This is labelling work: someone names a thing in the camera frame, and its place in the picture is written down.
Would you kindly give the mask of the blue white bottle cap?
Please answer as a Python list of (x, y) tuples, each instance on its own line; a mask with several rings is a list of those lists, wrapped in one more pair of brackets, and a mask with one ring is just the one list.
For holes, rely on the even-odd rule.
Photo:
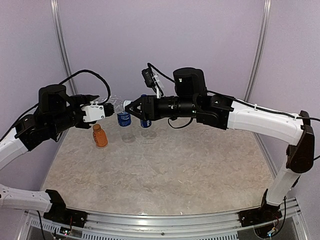
[(125, 100), (125, 101), (123, 102), (123, 107), (125, 108), (126, 106), (128, 106), (128, 105), (131, 104), (131, 103), (132, 103), (131, 100)]

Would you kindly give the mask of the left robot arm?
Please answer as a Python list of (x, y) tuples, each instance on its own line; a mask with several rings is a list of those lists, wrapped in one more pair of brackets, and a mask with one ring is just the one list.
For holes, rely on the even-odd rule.
[[(52, 84), (38, 92), (33, 114), (19, 119), (0, 142), (0, 167), (3, 169), (19, 156), (34, 150), (44, 141), (57, 141), (59, 134), (76, 127), (89, 129), (91, 124), (106, 117), (104, 106), (96, 95), (67, 95), (64, 85)], [(31, 191), (0, 186), (0, 207), (48, 213), (63, 223), (70, 211), (46, 191)]]

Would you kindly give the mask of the clear bottle blue label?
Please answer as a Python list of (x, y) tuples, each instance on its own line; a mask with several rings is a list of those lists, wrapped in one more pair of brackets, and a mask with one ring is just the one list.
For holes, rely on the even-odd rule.
[(123, 101), (120, 99), (116, 101), (115, 112), (121, 139), (125, 143), (130, 143), (134, 137), (131, 129), (131, 115), (124, 110)]

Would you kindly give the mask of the orange juice bottle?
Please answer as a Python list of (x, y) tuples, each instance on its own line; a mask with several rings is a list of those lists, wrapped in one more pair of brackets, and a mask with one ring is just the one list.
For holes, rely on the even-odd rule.
[(94, 124), (93, 127), (93, 139), (96, 143), (96, 146), (99, 148), (104, 148), (108, 144), (108, 139), (105, 131), (101, 128), (99, 124)]

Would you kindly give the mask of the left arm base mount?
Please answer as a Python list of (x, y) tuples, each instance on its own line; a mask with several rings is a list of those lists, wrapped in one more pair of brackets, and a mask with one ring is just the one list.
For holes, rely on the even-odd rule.
[(82, 210), (67, 208), (61, 195), (56, 190), (46, 189), (50, 197), (51, 207), (43, 213), (46, 220), (69, 225), (71, 227), (84, 228), (88, 213)]

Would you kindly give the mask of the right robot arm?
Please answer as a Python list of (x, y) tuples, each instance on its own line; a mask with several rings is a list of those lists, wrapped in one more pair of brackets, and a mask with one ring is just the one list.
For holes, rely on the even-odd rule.
[(173, 72), (174, 96), (165, 96), (159, 90), (158, 70), (149, 66), (141, 73), (146, 86), (153, 89), (155, 95), (126, 100), (123, 107), (142, 121), (190, 118), (217, 129), (249, 131), (287, 143), (286, 161), (266, 190), (262, 206), (255, 212), (260, 222), (268, 221), (275, 214), (275, 207), (281, 204), (300, 175), (313, 167), (315, 136), (307, 112), (280, 112), (209, 91), (204, 72), (198, 68), (183, 67)]

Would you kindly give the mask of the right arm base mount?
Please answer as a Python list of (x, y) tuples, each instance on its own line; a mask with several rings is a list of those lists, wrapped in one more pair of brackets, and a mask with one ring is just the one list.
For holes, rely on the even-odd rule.
[(273, 220), (279, 220), (283, 217), (280, 205), (274, 206), (267, 204), (268, 189), (265, 190), (259, 207), (242, 210), (238, 213), (239, 221), (242, 227), (254, 226)]

